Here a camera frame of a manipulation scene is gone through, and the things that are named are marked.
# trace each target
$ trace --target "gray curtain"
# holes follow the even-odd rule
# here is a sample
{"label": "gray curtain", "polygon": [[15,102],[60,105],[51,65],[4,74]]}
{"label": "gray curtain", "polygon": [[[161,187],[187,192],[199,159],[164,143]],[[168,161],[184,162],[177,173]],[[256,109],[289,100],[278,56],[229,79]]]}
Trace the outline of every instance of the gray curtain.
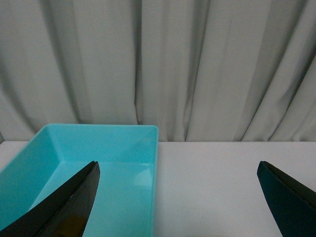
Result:
{"label": "gray curtain", "polygon": [[315,54],[315,0],[2,0],[0,133],[316,141]]}

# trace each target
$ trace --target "plastic container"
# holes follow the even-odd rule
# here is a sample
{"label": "plastic container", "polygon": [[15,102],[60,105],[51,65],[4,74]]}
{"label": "plastic container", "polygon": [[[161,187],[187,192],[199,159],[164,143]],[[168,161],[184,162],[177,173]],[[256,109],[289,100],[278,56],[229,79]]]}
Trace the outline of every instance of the plastic container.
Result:
{"label": "plastic container", "polygon": [[158,128],[50,124],[0,172],[0,230],[90,161],[101,176],[84,237],[153,237]]}

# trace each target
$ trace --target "fabric backdrop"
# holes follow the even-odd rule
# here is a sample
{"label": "fabric backdrop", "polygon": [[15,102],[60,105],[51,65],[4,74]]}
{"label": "fabric backdrop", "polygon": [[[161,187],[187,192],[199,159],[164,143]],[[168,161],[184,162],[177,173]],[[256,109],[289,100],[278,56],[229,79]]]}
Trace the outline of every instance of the fabric backdrop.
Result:
{"label": "fabric backdrop", "polygon": [[316,141],[315,0],[2,0],[0,132]]}

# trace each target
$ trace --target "curtain fold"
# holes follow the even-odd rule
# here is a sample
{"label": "curtain fold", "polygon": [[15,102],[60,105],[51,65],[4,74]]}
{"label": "curtain fold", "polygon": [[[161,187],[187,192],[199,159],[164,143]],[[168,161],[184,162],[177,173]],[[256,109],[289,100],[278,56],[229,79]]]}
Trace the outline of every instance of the curtain fold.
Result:
{"label": "curtain fold", "polygon": [[161,141],[316,141],[315,12],[314,0],[0,1],[0,133],[154,124]]}

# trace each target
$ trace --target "white tabletop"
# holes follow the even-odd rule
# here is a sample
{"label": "white tabletop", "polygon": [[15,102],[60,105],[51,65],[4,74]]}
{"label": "white tabletop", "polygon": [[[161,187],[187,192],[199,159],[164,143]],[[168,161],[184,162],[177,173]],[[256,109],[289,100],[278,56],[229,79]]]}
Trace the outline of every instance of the white tabletop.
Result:
{"label": "white tabletop", "polygon": [[[26,142],[0,145],[0,169]],[[156,237],[281,237],[256,171],[266,160],[316,190],[316,142],[159,143]]]}

